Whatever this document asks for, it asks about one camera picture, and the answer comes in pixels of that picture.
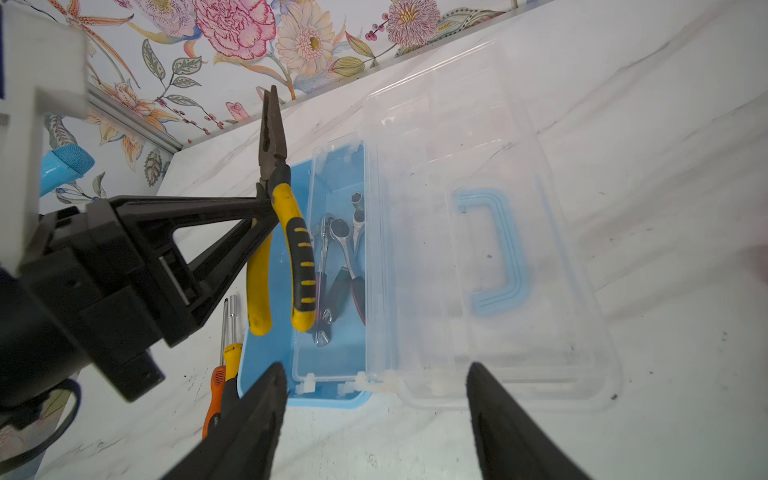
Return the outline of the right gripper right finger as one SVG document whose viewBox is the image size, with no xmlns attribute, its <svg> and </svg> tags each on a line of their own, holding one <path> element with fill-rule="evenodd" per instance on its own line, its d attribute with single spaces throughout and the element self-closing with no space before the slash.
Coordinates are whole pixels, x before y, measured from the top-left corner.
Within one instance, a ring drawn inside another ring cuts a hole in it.
<svg viewBox="0 0 768 480">
<path fill-rule="evenodd" d="M 480 362 L 471 364 L 466 391 L 475 448 L 484 479 L 586 479 Z"/>
</svg>

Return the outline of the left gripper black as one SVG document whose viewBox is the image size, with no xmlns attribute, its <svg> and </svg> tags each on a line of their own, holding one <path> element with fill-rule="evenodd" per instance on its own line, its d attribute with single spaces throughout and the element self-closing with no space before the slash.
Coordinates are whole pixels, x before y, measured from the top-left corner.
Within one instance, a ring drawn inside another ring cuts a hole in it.
<svg viewBox="0 0 768 480">
<path fill-rule="evenodd" d="M 238 220 L 188 261 L 180 228 Z M 23 286 L 127 401 L 163 381 L 149 349 L 198 329 L 277 225 L 255 197 L 120 196 L 40 217 L 20 265 Z"/>
</svg>

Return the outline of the orange handled screwdriver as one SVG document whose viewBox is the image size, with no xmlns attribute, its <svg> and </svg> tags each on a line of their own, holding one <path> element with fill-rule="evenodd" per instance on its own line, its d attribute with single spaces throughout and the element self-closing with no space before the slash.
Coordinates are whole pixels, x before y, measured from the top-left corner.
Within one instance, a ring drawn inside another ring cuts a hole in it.
<svg viewBox="0 0 768 480">
<path fill-rule="evenodd" d="M 229 322 L 229 300 L 223 301 L 223 319 L 221 328 L 221 342 L 219 348 L 219 365 L 214 368 L 210 379 L 211 399 L 205 422 L 203 425 L 202 437 L 206 438 L 209 432 L 215 428 L 221 417 L 222 396 L 225 386 L 226 366 L 224 360 L 224 350 L 227 346 L 227 331 Z"/>
</svg>

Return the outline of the blue toy microphone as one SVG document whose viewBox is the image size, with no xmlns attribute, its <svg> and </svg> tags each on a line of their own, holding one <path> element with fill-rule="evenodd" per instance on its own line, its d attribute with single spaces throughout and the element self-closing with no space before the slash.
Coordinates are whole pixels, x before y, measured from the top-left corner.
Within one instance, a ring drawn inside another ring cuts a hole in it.
<svg viewBox="0 0 768 480">
<path fill-rule="evenodd" d="M 94 158 L 79 145 L 68 144 L 50 150 L 41 161 L 39 196 L 82 178 L 94 165 Z"/>
</svg>

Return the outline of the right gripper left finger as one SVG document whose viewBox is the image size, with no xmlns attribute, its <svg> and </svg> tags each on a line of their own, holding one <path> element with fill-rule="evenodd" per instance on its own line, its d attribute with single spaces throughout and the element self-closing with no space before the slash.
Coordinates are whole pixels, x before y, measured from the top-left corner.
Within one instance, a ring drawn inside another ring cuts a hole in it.
<svg viewBox="0 0 768 480">
<path fill-rule="evenodd" d="M 219 425 L 164 477 L 268 479 L 287 407 L 287 379 L 271 364 Z"/>
</svg>

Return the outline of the light blue plastic toolbox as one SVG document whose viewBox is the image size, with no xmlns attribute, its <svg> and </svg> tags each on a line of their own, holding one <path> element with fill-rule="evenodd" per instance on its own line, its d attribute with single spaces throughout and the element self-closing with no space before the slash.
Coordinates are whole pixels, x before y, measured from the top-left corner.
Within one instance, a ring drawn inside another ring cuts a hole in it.
<svg viewBox="0 0 768 480">
<path fill-rule="evenodd" d="M 248 335 L 237 380 L 248 390 L 280 362 L 296 407 L 353 409 L 372 396 L 461 410 L 482 363 L 523 406 L 593 411 L 622 373 L 566 232 L 547 159 L 501 46 L 487 42 L 369 94 L 362 123 L 293 170 L 314 239 L 326 214 L 353 228 L 366 322 L 351 292 L 317 347 L 290 324 L 288 254 L 269 263 L 273 329 Z"/>
</svg>

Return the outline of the dark red handled pliers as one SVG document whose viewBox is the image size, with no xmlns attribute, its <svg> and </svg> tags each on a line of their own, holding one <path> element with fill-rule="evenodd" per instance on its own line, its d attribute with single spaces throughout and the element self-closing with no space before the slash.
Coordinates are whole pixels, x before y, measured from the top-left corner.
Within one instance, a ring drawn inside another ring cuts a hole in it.
<svg viewBox="0 0 768 480">
<path fill-rule="evenodd" d="M 328 263 L 329 247 L 332 240 L 331 225 L 335 217 L 326 214 L 322 217 L 318 227 L 319 241 L 319 267 L 317 272 L 317 299 L 313 340 L 317 347 L 327 346 L 332 339 L 332 325 L 342 312 L 342 300 L 348 294 L 350 275 L 345 267 L 342 267 L 332 284 L 328 281 L 326 267 Z"/>
</svg>

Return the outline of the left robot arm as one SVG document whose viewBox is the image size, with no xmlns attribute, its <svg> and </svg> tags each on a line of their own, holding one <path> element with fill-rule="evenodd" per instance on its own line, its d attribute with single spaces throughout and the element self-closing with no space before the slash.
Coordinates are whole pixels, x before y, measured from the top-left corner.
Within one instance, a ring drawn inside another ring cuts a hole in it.
<svg viewBox="0 0 768 480">
<path fill-rule="evenodd" d="M 278 218 L 256 198 L 100 200 L 38 218 L 1 271 L 1 423 L 23 429 L 94 365 L 127 401 L 162 382 L 150 355 L 201 329 Z"/>
</svg>

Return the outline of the yellow handled pliers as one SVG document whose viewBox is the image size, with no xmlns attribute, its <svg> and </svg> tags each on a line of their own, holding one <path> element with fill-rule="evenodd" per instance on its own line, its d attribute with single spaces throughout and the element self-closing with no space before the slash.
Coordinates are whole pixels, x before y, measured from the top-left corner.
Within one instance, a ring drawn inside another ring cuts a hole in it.
<svg viewBox="0 0 768 480">
<path fill-rule="evenodd" d="M 267 335 L 273 325 L 269 299 L 269 260 L 272 232 L 280 228 L 286 243 L 291 275 L 290 320 L 299 332 L 315 323 L 318 306 L 317 278 L 311 235 L 292 188 L 292 170 L 287 164 L 288 148 L 277 87 L 264 93 L 258 164 L 260 178 L 256 198 L 273 211 L 257 218 L 253 227 L 265 235 L 247 262 L 246 303 L 248 326 L 255 336 Z"/>
</svg>

